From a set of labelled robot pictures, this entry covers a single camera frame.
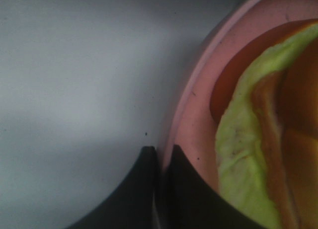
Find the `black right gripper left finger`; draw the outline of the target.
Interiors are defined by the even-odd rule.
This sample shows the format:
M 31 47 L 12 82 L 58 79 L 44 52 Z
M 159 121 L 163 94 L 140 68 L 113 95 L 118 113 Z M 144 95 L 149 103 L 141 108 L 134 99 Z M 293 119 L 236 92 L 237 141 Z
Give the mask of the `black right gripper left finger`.
M 70 229 L 151 229 L 157 152 L 146 146 L 120 185 Z

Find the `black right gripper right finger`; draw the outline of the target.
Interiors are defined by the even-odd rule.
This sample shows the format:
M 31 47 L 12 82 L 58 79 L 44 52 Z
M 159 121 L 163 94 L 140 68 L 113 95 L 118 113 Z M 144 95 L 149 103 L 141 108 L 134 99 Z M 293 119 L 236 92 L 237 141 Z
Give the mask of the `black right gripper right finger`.
M 260 229 L 222 199 L 198 174 L 179 145 L 174 145 L 164 175 L 166 229 Z

